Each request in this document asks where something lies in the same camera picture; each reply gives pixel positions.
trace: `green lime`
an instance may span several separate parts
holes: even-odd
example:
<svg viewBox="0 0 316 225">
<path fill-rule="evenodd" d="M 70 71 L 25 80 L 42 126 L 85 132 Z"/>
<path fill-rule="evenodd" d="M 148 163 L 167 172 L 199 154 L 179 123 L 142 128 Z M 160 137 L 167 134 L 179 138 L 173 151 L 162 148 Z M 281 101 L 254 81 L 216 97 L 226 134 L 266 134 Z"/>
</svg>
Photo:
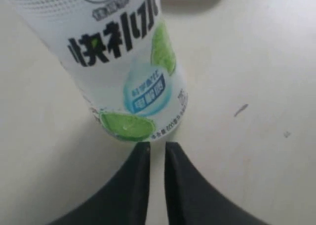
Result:
<svg viewBox="0 0 316 225">
<path fill-rule="evenodd" d="M 176 56 L 171 46 L 166 25 L 163 21 L 158 24 L 153 37 L 152 65 L 166 68 L 172 75 L 176 68 Z"/>
<path fill-rule="evenodd" d="M 102 125 L 117 138 L 127 141 L 142 141 L 155 131 L 152 120 L 141 116 L 114 112 L 101 112 Z"/>
</svg>

